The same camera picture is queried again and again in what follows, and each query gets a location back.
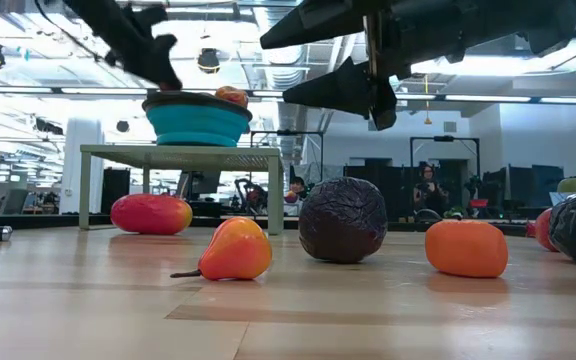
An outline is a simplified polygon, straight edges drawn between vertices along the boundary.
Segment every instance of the pear stem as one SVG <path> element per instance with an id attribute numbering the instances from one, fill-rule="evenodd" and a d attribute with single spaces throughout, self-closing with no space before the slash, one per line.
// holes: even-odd
<path id="1" fill-rule="evenodd" d="M 170 275 L 170 277 L 173 279 L 178 279 L 182 277 L 197 277 L 197 276 L 201 276 L 201 270 L 189 271 L 187 273 L 176 273 Z"/>

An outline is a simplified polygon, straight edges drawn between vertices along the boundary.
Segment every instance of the teal bowl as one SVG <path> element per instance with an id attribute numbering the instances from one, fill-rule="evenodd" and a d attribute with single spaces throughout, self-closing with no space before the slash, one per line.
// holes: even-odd
<path id="1" fill-rule="evenodd" d="M 157 145 L 236 147 L 252 114 L 209 94 L 157 92 L 142 104 L 157 134 Z"/>

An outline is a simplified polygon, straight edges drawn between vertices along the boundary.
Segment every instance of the wooden floor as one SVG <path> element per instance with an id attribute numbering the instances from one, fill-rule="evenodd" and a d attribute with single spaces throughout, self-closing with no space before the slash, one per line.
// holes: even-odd
<path id="1" fill-rule="evenodd" d="M 438 274 L 423 234 L 336 266 L 293 231 L 259 281 L 169 279 L 209 237 L 15 233 L 0 244 L 0 359 L 576 359 L 576 265 L 533 239 L 509 239 L 498 280 Z"/>

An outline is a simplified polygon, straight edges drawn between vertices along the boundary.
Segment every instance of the table leg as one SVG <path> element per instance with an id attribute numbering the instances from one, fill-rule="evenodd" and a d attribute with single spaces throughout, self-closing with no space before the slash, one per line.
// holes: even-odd
<path id="1" fill-rule="evenodd" d="M 81 180 L 79 184 L 79 229 L 90 229 L 90 153 L 81 153 Z"/>
<path id="2" fill-rule="evenodd" d="M 281 235 L 284 229 L 284 176 L 281 173 L 280 159 L 268 159 L 268 234 Z"/>
<path id="3" fill-rule="evenodd" d="M 143 192 L 144 194 L 150 194 L 150 166 L 144 166 L 144 186 Z"/>

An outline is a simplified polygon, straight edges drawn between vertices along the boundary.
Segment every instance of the small table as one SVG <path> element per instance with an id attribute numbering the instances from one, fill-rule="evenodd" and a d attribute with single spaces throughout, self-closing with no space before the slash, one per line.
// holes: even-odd
<path id="1" fill-rule="evenodd" d="M 150 170 L 255 171 L 268 173 L 268 233 L 284 228 L 284 176 L 279 149 L 208 146 L 81 145 L 79 228 L 90 228 L 90 162 L 92 156 L 143 169 L 144 193 L 150 193 Z"/>

